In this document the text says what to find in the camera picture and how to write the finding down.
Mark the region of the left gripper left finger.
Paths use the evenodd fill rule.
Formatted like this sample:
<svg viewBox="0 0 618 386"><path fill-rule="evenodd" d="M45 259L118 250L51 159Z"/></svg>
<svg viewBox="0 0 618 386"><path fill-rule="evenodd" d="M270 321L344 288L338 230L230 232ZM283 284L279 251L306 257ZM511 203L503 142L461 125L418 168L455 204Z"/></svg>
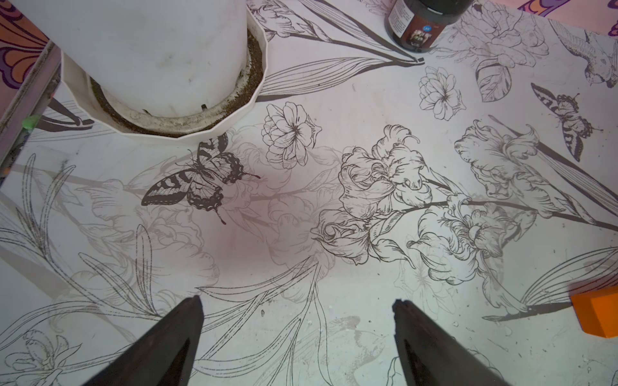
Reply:
<svg viewBox="0 0 618 386"><path fill-rule="evenodd" d="M85 384L187 385L203 323L201 298L184 299Z"/></svg>

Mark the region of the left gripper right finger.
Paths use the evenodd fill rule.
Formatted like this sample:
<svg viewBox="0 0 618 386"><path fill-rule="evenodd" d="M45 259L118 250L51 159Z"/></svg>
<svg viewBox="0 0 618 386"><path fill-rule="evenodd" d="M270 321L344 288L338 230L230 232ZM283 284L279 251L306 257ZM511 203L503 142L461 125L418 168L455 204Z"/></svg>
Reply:
<svg viewBox="0 0 618 386"><path fill-rule="evenodd" d="M408 385L506 385L409 300L392 306L399 360Z"/></svg>

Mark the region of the orange building block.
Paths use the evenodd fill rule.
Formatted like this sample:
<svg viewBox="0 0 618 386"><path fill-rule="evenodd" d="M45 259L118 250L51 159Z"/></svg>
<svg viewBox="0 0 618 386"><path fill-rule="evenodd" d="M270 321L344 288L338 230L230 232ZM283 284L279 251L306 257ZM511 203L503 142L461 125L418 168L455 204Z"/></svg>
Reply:
<svg viewBox="0 0 618 386"><path fill-rule="evenodd" d="M617 287L573 295L571 303L583 332L605 339L617 337Z"/></svg>

